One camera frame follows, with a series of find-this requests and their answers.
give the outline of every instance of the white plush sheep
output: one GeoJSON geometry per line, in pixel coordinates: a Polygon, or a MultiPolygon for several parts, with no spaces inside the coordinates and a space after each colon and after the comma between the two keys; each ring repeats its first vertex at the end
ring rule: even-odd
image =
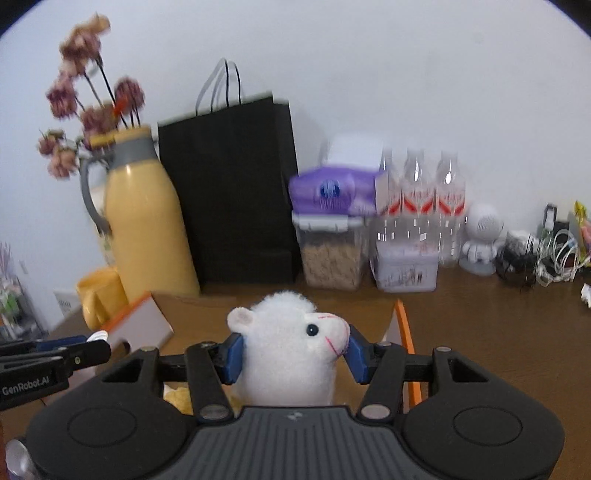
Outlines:
{"type": "Polygon", "coordinates": [[[250,310],[232,310],[228,326],[244,337],[242,373],[234,387],[244,404],[331,405],[335,362],[349,343],[346,321],[284,291],[250,310]]]}

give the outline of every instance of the wall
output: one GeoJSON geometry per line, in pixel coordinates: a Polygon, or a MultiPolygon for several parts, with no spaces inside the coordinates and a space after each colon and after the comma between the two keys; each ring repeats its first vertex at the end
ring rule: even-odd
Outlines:
{"type": "Polygon", "coordinates": [[[44,98],[57,45],[95,10],[112,21],[108,75],[141,81],[145,122],[190,112],[226,56],[247,95],[289,99],[301,168],[324,138],[362,129],[397,158],[425,146],[432,168],[457,149],[469,198],[511,228],[534,229],[548,201],[591,204],[591,41],[543,0],[45,0],[0,38],[0,239],[50,326],[52,291],[102,264],[77,180],[49,178],[34,148],[58,125],[44,98]]]}

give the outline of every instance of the purple tissue pack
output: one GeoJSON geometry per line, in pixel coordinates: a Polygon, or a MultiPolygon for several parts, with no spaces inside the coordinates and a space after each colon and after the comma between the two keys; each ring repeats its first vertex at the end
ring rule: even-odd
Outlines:
{"type": "Polygon", "coordinates": [[[345,167],[319,167],[293,177],[295,213],[375,216],[388,207],[388,174],[345,167]]]}

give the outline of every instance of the mug handle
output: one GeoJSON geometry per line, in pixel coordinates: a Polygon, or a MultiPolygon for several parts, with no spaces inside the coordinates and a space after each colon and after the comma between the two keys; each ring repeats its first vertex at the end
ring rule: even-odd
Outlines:
{"type": "Polygon", "coordinates": [[[88,168],[91,164],[101,160],[107,160],[109,154],[105,155],[93,155],[92,157],[88,158],[81,158],[80,162],[80,190],[82,191],[82,199],[84,200],[84,205],[86,206],[86,210],[90,215],[90,218],[96,224],[96,227],[99,233],[105,233],[106,235],[111,234],[111,226],[105,217],[103,217],[95,207],[95,204],[92,201],[92,197],[90,196],[90,187],[88,186],[88,168]]]}
{"type": "Polygon", "coordinates": [[[105,319],[100,318],[96,303],[97,298],[94,291],[88,292],[82,299],[82,316],[88,328],[93,332],[100,330],[100,327],[105,322],[105,319]]]}

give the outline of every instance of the wall outlet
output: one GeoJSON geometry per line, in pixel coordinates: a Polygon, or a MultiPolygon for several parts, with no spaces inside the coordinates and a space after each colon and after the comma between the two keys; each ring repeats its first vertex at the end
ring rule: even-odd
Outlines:
{"type": "Polygon", "coordinates": [[[64,317],[80,307],[80,299],[75,291],[54,290],[53,294],[56,296],[57,303],[64,317]]]}

